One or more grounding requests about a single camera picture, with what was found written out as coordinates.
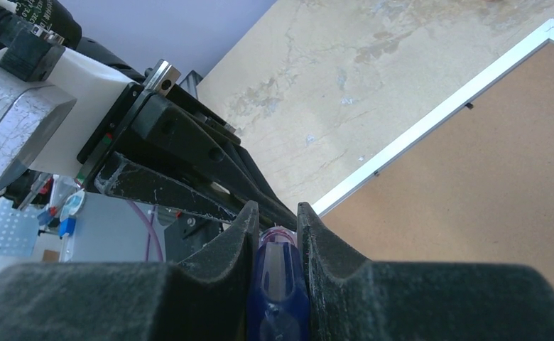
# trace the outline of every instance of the blue bottle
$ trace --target blue bottle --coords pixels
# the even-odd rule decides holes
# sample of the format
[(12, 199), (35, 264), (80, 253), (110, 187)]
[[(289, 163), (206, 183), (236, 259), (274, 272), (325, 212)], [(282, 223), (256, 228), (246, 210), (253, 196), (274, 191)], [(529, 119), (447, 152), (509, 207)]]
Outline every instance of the blue bottle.
[(309, 315), (296, 234), (284, 227), (270, 228), (261, 235), (252, 269), (248, 340), (309, 340)]

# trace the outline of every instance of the hole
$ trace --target hole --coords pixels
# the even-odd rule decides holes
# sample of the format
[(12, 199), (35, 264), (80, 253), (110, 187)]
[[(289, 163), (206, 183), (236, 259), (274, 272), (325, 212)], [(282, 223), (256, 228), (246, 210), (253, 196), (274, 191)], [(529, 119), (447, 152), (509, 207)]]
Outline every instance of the hole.
[(224, 158), (224, 153), (220, 148), (212, 148), (208, 152), (208, 157), (214, 162), (220, 162)]
[(160, 85), (160, 88), (162, 90), (168, 90), (168, 88), (172, 85), (173, 83), (170, 81), (170, 80), (164, 80), (164, 82), (162, 82), (162, 84)]
[(166, 134), (166, 135), (172, 134), (175, 131), (175, 122), (173, 121), (164, 122), (160, 130), (162, 131), (163, 134)]

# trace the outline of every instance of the brown board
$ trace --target brown board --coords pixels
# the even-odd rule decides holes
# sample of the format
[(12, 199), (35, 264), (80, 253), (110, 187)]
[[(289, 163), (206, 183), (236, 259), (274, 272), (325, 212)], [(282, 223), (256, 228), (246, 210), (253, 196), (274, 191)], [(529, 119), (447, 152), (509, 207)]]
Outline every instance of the brown board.
[(473, 105), (323, 221), (371, 259), (529, 264), (554, 286), (554, 45)]

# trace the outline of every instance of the metal frame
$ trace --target metal frame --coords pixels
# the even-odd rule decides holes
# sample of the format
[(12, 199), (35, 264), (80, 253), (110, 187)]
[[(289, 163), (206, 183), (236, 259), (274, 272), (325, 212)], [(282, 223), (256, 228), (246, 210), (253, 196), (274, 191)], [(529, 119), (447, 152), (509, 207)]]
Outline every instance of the metal frame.
[(349, 175), (313, 205), (314, 211), (320, 217), (326, 215), (330, 210), (360, 189), (367, 181), (379, 174), (400, 155), (465, 107), (467, 103), (476, 99), (494, 83), (505, 77), (548, 43), (554, 43), (554, 19), (547, 20), (507, 53), (495, 60), (484, 71), (458, 89), (452, 96), (440, 103), (440, 105), (425, 115), (425, 117), (415, 123), (386, 148), (377, 153), (371, 160)]

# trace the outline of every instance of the table surface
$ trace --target table surface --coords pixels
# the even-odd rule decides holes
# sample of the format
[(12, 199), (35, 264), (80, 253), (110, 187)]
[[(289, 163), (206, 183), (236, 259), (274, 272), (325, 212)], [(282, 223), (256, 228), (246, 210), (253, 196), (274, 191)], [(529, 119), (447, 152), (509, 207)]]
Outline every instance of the table surface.
[(295, 212), (549, 18), (554, 0), (278, 0), (198, 96)]

